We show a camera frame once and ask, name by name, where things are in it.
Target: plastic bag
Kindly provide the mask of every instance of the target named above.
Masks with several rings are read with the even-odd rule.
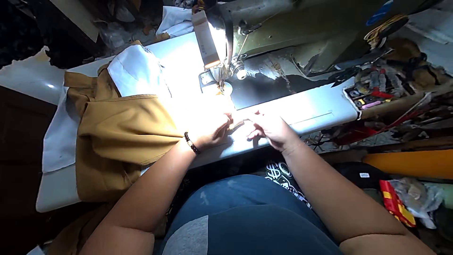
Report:
[[[427,228],[435,229],[436,225],[429,212],[439,208],[442,203],[442,189],[408,177],[389,182],[414,217],[420,218]]]
[[[129,42],[131,33],[124,30],[124,28],[117,22],[107,23],[102,20],[93,21],[99,28],[99,35],[102,41],[110,49],[116,49],[123,44]]]

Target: yellow wire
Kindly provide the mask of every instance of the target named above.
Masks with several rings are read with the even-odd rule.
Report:
[[[377,44],[379,43],[379,34],[382,33],[387,27],[391,26],[392,24],[407,18],[408,16],[405,14],[398,14],[391,19],[384,22],[382,25],[378,26],[377,28],[371,30],[365,37],[363,38],[367,41],[371,47],[374,49]]]

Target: hand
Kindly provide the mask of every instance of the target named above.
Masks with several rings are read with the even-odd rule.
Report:
[[[188,135],[195,147],[202,152],[219,144],[231,123],[231,113],[207,115],[198,121],[197,127],[188,131]]]
[[[249,116],[249,120],[252,127],[248,139],[265,137],[269,144],[280,152],[290,151],[301,143],[296,132],[280,116],[257,111]]]

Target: industrial sewing machine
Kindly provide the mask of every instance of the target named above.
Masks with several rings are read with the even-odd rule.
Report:
[[[201,5],[193,15],[193,23],[208,70],[200,74],[202,90],[214,83],[221,91],[228,90],[225,81],[233,85],[230,89],[233,92],[249,90],[247,103],[240,100],[244,93],[232,95],[236,107],[245,108],[331,83],[329,78],[333,74],[372,63],[388,53],[391,49],[385,46],[386,38],[408,22],[405,15],[437,2],[236,0],[218,4],[216,0],[199,1]],[[375,45],[364,39],[395,15],[404,18],[380,31],[374,38]],[[246,79],[248,76],[258,80]]]

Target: orange tube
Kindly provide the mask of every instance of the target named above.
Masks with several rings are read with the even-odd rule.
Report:
[[[368,154],[363,162],[391,174],[453,179],[453,150]]]

